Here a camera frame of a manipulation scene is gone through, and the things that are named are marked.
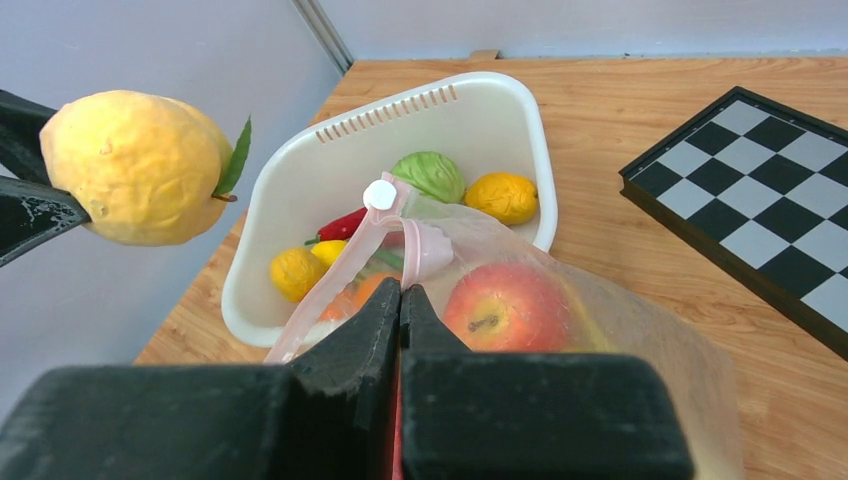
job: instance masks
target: wooden tabletop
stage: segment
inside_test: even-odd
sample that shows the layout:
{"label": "wooden tabletop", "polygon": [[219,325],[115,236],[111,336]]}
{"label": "wooden tabletop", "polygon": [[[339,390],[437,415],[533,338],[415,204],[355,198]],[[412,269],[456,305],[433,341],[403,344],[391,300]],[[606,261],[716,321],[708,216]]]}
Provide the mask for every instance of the wooden tabletop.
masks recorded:
{"label": "wooden tabletop", "polygon": [[[618,175],[734,85],[848,128],[848,59],[363,61],[314,121],[474,70],[516,77],[541,107],[560,209],[551,254],[678,312],[733,357],[748,478],[848,478],[848,363],[623,198]],[[243,221],[137,363],[264,358],[220,313]]]}

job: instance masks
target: metal strip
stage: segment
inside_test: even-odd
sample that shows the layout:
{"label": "metal strip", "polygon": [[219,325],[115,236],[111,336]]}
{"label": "metal strip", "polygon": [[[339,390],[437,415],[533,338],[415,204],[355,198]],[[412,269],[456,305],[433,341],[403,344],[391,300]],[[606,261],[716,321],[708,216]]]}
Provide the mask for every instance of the metal strip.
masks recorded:
{"label": "metal strip", "polygon": [[324,47],[324,50],[330,56],[336,68],[344,75],[353,65],[353,56],[339,36],[339,32],[333,27],[333,23],[330,22],[327,14],[324,13],[321,4],[318,0],[292,1],[300,11],[300,15],[306,21],[306,24],[315,33],[315,37],[318,38],[318,42]]}

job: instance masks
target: checkerboard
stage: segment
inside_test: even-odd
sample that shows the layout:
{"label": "checkerboard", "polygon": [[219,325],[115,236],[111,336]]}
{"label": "checkerboard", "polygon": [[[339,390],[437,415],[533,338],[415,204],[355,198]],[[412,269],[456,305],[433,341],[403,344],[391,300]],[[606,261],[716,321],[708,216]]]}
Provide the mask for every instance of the checkerboard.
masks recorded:
{"label": "checkerboard", "polygon": [[622,194],[848,359],[848,132],[736,87]]}

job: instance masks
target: white wall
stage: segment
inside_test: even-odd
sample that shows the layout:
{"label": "white wall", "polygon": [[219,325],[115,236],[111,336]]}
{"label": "white wall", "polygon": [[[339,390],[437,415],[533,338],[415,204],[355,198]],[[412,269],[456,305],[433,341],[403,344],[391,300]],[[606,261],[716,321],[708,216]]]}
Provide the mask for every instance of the white wall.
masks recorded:
{"label": "white wall", "polygon": [[848,48],[845,0],[320,0],[357,59]]}
{"label": "white wall", "polygon": [[213,231],[174,248],[78,228],[0,269],[0,418],[45,369],[129,362],[242,213],[262,164],[340,80],[285,0],[3,0],[0,88],[44,105],[125,88],[180,98],[253,145]]}

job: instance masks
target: basket slot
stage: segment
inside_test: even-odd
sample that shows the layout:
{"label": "basket slot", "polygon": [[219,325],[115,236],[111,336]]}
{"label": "basket slot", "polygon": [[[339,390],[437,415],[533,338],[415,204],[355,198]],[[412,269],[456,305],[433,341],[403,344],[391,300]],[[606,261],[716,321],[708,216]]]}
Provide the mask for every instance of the basket slot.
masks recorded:
{"label": "basket slot", "polygon": [[416,112],[422,111],[422,109],[426,110],[431,106],[437,107],[458,99],[459,97],[457,96],[456,89],[453,85],[439,87],[428,92],[412,95],[397,102],[377,107],[373,110],[350,118],[342,119],[338,123],[316,130],[315,136],[321,143],[331,142],[347,135],[353,135],[354,133],[358,133],[370,127],[376,127],[380,124],[401,118],[404,115],[412,115]]}

